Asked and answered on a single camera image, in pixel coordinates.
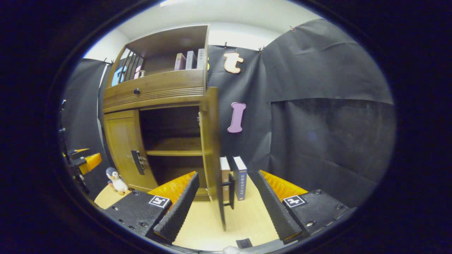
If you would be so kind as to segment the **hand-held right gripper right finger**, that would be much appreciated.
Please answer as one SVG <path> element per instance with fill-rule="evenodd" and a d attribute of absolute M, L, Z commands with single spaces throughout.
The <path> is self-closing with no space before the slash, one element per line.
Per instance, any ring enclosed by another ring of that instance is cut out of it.
<path fill-rule="evenodd" d="M 328 230 L 356 211 L 321 189 L 309 192 L 261 170 L 253 172 L 253 182 L 284 244 Z"/>

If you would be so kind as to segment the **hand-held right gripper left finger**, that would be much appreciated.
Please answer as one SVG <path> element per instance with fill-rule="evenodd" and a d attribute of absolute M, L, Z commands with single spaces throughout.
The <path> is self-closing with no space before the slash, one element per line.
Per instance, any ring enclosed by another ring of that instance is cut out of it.
<path fill-rule="evenodd" d="M 145 193 L 134 190 L 105 212 L 136 233 L 171 244 L 176 240 L 199 188 L 192 171 Z"/>

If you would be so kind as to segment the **wooden shoe cabinet door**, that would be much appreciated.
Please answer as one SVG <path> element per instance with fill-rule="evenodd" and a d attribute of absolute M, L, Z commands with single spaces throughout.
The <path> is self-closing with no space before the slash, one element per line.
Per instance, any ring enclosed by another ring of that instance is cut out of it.
<path fill-rule="evenodd" d="M 221 180 L 218 88 L 207 88 L 199 106 L 202 158 L 208 196 L 221 232 L 226 231 Z"/>
<path fill-rule="evenodd" d="M 158 186 L 145 152 L 140 111 L 118 111 L 104 115 L 104 131 L 115 168 L 125 183 L 139 191 L 149 192 Z M 140 175 L 131 151 L 139 151 L 145 175 Z"/>

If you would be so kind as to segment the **black door handle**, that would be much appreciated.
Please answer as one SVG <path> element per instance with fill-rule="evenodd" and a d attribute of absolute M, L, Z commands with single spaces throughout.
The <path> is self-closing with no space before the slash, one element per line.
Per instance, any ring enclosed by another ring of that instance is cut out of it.
<path fill-rule="evenodd" d="M 131 151 L 131 155 L 132 155 L 132 158 L 134 160 L 134 163 L 135 163 L 135 165 L 137 167 L 137 170 L 138 170 L 139 174 L 140 175 L 145 175 L 145 173 L 144 173 L 145 167 L 144 167 L 144 164 L 143 164 L 143 161 L 142 161 L 142 157 L 140 156 L 140 152 L 132 150 Z"/>
<path fill-rule="evenodd" d="M 229 195 L 229 202 L 225 203 L 223 202 L 223 206 L 230 206 L 231 209 L 234 209 L 234 192 L 235 192 L 235 179 L 232 176 L 231 173 L 228 175 L 228 181 L 221 183 L 222 187 L 228 186 L 228 195 Z"/>

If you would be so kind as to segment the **wooden double-door shoe cabinet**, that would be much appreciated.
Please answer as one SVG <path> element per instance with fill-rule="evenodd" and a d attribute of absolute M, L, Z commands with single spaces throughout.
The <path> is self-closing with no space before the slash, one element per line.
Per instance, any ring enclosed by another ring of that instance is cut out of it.
<path fill-rule="evenodd" d="M 163 137 L 201 137 L 199 106 L 208 87 L 208 24 L 157 32 L 126 44 L 103 94 L 103 115 L 140 111 L 143 143 Z M 204 69 L 175 71 L 176 55 L 205 48 Z M 140 70 L 145 76 L 139 78 Z M 141 93 L 133 93 L 139 88 Z M 202 156 L 149 156 L 158 186 L 198 172 L 197 196 L 209 197 Z"/>

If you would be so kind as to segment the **wooden inner cabinet shelf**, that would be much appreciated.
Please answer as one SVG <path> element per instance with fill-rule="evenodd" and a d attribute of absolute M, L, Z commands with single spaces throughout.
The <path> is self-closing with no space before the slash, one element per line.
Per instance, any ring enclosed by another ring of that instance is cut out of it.
<path fill-rule="evenodd" d="M 202 156 L 200 137 L 163 137 L 145 142 L 149 156 Z"/>

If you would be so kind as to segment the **penguin plush toy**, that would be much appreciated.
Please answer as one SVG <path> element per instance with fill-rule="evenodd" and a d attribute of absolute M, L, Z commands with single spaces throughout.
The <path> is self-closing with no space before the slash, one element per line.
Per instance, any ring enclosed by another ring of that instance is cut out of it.
<path fill-rule="evenodd" d="M 126 183 L 121 178 L 119 172 L 113 168 L 108 167 L 106 169 L 106 175 L 109 179 L 109 184 L 120 194 L 125 195 L 126 192 L 129 190 L 129 187 L 126 185 Z"/>

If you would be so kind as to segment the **blue book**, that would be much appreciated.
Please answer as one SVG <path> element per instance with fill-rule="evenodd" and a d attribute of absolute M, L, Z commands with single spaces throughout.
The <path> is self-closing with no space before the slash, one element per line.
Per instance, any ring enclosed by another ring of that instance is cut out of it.
<path fill-rule="evenodd" d="M 235 194 L 238 201 L 243 201 L 246 195 L 247 166 L 240 156 L 232 157 L 232 169 L 235 179 Z"/>

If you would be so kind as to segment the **brown book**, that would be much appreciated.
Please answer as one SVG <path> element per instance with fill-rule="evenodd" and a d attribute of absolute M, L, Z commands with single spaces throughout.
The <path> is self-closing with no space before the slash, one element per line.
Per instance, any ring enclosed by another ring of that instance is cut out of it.
<path fill-rule="evenodd" d="M 220 157 L 220 169 L 221 169 L 221 182 L 229 182 L 229 174 L 231 172 L 227 157 Z M 230 201 L 230 188 L 229 185 L 222 186 L 223 190 L 223 202 L 228 203 Z"/>

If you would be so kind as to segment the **black backdrop cloth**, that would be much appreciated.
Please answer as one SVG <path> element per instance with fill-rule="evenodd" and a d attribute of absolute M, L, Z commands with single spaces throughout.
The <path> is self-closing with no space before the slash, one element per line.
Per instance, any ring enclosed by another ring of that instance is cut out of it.
<path fill-rule="evenodd" d="M 218 88 L 221 157 L 240 156 L 307 191 L 321 189 L 349 207 L 362 205 L 383 178 L 396 132 L 389 85 L 366 50 L 325 19 L 288 30 L 263 50 L 212 44 L 208 87 Z M 100 61 L 76 68 L 63 112 L 70 149 L 89 148 L 110 161 L 88 174 L 92 197 L 115 166 L 103 126 L 108 77 Z"/>

